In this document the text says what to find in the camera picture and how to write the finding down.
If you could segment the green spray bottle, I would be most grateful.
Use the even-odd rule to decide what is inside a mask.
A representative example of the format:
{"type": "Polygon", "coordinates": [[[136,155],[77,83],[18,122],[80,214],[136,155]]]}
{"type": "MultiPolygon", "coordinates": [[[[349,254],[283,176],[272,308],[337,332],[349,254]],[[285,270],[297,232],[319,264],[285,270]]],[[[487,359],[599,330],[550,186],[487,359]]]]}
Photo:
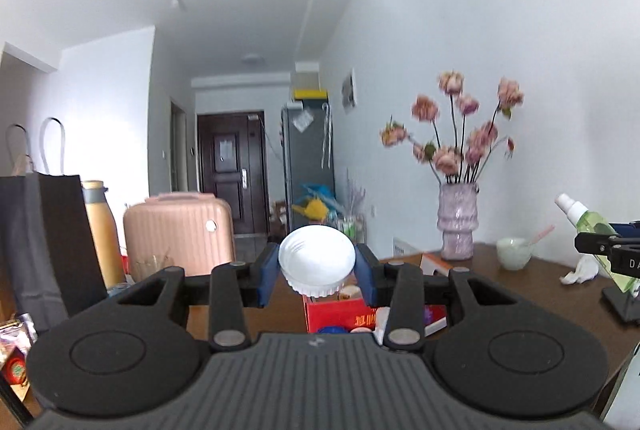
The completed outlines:
{"type": "MultiPolygon", "coordinates": [[[[567,194],[558,195],[554,202],[578,234],[587,233],[602,236],[616,234],[612,225],[608,224],[608,221],[600,213],[590,210],[583,203],[575,201],[567,194]]],[[[634,298],[639,297],[639,280],[635,277],[615,273],[605,254],[581,257],[575,270],[561,277],[560,281],[563,285],[582,284],[594,279],[599,271],[604,271],[623,294],[631,294],[634,298]]]]}

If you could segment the white jar lid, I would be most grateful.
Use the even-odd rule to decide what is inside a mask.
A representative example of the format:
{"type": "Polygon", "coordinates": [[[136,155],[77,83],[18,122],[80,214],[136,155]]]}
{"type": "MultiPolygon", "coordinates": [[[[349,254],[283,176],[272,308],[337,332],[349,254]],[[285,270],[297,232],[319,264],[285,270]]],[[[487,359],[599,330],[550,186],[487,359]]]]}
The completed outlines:
{"type": "Polygon", "coordinates": [[[283,240],[278,258],[293,291],[308,298],[324,298],[346,283],[356,263],[356,248],[337,229],[307,225],[283,240]]]}

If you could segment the clear plastic jar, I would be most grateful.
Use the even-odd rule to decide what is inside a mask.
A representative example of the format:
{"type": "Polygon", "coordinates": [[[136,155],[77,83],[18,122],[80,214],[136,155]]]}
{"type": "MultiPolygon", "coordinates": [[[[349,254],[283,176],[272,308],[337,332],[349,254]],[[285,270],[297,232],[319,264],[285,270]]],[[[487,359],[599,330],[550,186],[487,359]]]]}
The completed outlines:
{"type": "Polygon", "coordinates": [[[373,329],[373,335],[380,346],[383,346],[384,334],[389,316],[389,307],[381,307],[375,310],[375,326],[373,329]]]}

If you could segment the crumpled white tissue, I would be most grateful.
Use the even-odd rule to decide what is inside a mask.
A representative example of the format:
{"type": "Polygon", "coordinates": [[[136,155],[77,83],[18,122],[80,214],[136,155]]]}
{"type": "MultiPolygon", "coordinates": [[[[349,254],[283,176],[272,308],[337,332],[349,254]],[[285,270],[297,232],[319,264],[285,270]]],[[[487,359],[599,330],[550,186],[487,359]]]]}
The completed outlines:
{"type": "Polygon", "coordinates": [[[575,270],[562,276],[560,282],[563,285],[586,283],[597,277],[599,272],[599,261],[591,255],[583,255],[577,262],[575,270]]]}

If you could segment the black smartphone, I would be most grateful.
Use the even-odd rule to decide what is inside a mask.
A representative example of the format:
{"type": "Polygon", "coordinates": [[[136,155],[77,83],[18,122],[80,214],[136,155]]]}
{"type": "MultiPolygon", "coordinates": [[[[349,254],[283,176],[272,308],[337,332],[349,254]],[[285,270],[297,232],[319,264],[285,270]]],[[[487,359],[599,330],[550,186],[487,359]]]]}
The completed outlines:
{"type": "Polygon", "coordinates": [[[617,286],[602,289],[602,297],[608,302],[618,319],[624,324],[639,325],[640,301],[631,293],[623,293],[617,286]]]}

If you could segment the yellow blue clutter pile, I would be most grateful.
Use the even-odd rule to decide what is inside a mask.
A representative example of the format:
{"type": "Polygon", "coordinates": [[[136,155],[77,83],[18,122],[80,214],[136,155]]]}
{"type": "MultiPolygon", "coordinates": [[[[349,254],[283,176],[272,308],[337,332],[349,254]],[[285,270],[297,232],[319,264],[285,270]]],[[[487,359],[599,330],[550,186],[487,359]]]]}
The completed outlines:
{"type": "Polygon", "coordinates": [[[361,212],[366,189],[347,181],[346,204],[340,203],[325,185],[304,184],[305,194],[296,199],[292,212],[314,224],[329,225],[348,236],[354,243],[367,239],[366,218],[361,212]]]}

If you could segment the pink spoon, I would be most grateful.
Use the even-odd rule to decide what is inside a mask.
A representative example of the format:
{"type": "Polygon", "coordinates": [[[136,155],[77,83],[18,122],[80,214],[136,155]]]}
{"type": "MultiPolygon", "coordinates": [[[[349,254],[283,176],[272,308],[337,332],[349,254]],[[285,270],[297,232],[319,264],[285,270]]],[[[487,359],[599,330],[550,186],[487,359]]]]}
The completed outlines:
{"type": "Polygon", "coordinates": [[[536,244],[538,244],[542,239],[544,239],[546,236],[548,236],[550,233],[552,233],[554,230],[554,225],[548,225],[548,227],[545,227],[542,231],[540,231],[539,233],[537,233],[536,235],[534,235],[528,242],[527,245],[528,246],[534,246],[536,244]]]}

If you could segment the pink suitcase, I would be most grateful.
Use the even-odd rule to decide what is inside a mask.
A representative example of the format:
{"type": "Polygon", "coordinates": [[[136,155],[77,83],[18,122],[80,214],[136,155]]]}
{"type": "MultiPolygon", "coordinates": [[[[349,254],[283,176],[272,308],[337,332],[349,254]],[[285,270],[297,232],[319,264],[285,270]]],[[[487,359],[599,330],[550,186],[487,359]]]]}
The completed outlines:
{"type": "Polygon", "coordinates": [[[187,276],[203,275],[235,260],[227,202],[209,193],[171,192],[147,198],[124,213],[130,257],[168,255],[187,276]]]}

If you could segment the purple textured vase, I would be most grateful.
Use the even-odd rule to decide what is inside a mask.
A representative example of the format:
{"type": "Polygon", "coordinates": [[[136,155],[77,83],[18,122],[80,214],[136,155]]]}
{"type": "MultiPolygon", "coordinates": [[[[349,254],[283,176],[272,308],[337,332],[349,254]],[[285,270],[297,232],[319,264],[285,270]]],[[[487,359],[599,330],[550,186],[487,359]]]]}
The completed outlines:
{"type": "Polygon", "coordinates": [[[473,232],[478,228],[475,183],[440,187],[437,228],[442,232],[442,259],[459,261],[473,257],[473,232]]]}

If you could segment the light green bowl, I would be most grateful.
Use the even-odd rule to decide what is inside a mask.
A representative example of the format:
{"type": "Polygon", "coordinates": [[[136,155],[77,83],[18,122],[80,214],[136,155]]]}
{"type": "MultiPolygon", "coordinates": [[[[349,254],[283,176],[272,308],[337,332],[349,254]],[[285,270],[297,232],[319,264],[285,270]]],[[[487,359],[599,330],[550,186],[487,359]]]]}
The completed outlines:
{"type": "Polygon", "coordinates": [[[508,271],[524,269],[533,254],[533,247],[527,239],[505,237],[496,242],[499,265],[508,271]]]}

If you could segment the clear drinking glass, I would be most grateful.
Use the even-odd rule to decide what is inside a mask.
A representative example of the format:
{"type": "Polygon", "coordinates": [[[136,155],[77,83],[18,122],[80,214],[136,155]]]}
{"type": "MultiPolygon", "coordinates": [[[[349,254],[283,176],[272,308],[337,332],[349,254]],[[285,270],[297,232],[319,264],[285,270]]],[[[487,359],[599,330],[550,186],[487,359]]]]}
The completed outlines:
{"type": "Polygon", "coordinates": [[[149,255],[129,258],[129,271],[136,283],[142,282],[171,265],[172,261],[168,255],[149,255]]]}

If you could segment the dried pink roses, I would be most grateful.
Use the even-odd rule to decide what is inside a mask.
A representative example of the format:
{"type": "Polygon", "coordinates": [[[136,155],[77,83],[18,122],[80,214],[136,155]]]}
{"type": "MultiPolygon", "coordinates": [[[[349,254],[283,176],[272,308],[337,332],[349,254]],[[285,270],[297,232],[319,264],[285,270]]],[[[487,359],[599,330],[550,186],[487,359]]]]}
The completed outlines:
{"type": "Polygon", "coordinates": [[[420,141],[405,124],[391,118],[380,131],[380,141],[386,149],[410,146],[414,159],[430,169],[440,185],[475,184],[500,147],[505,157],[513,156],[515,141],[499,131],[498,120],[512,118],[514,109],[524,104],[524,91],[517,80],[502,77],[488,120],[474,126],[472,118],[480,110],[480,101],[466,91],[464,75],[442,72],[437,88],[445,105],[418,94],[410,107],[411,118],[426,125],[431,138],[420,141]]]}

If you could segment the dark brown door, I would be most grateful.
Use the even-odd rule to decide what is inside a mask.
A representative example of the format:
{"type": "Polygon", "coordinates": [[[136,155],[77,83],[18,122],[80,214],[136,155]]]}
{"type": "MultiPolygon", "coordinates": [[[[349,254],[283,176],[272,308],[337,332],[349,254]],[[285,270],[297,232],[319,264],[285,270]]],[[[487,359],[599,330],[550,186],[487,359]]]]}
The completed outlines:
{"type": "Polygon", "coordinates": [[[268,185],[262,111],[204,114],[196,121],[200,190],[227,202],[236,235],[266,234],[268,185]]]}

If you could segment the grey refrigerator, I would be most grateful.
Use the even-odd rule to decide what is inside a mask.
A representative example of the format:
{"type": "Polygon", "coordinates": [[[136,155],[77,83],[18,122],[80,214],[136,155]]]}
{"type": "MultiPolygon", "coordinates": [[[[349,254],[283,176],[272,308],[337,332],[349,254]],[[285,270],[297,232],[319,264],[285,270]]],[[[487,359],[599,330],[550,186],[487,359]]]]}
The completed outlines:
{"type": "Polygon", "coordinates": [[[281,111],[288,231],[309,223],[294,206],[312,192],[335,195],[332,112],[326,99],[290,101],[281,111]]]}

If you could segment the yellow thermos bottle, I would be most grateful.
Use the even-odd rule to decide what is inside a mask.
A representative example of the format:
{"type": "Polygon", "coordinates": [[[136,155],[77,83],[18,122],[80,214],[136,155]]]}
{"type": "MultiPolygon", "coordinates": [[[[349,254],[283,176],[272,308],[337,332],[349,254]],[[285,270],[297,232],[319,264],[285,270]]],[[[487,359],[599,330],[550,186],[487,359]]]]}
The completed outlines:
{"type": "Polygon", "coordinates": [[[99,180],[82,181],[81,187],[104,284],[112,289],[126,280],[116,222],[106,200],[107,188],[99,180]]]}

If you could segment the black paper bag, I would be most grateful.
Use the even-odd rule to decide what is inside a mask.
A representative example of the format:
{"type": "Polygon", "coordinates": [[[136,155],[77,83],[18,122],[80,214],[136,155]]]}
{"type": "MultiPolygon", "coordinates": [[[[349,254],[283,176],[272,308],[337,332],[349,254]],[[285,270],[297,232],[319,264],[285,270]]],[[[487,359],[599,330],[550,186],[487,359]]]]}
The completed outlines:
{"type": "Polygon", "coordinates": [[[11,155],[1,179],[1,263],[17,311],[43,334],[107,297],[80,178],[36,172],[27,129],[25,149],[11,155]]]}

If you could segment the snack packets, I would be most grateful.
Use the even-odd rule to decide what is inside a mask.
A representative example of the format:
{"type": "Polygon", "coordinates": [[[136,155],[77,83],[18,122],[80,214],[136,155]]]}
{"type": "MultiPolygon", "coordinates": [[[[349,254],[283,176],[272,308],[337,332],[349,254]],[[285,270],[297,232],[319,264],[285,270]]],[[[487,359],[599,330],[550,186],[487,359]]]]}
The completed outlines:
{"type": "Polygon", "coordinates": [[[29,389],[26,358],[37,339],[34,322],[28,313],[1,324],[1,375],[21,400],[29,389]]]}

